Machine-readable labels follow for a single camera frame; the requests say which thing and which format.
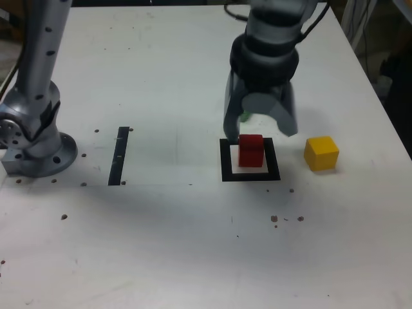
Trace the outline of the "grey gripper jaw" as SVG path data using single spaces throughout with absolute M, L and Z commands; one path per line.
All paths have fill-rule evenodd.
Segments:
M 244 112 L 242 100 L 248 95 L 245 81 L 231 69 L 225 89 L 223 131 L 229 142 L 238 142 L 240 117 Z
M 286 136 L 293 136 L 298 132 L 294 91 L 290 82 L 270 88 L 268 93 L 249 93 L 243 98 L 242 107 L 249 113 L 273 118 L 280 132 Z

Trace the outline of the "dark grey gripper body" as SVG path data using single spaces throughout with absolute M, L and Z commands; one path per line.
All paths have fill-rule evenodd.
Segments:
M 283 82 L 272 79 L 262 79 L 257 77 L 240 77 L 238 82 L 241 84 L 243 92 L 250 93 L 271 93 L 280 91 L 284 86 Z

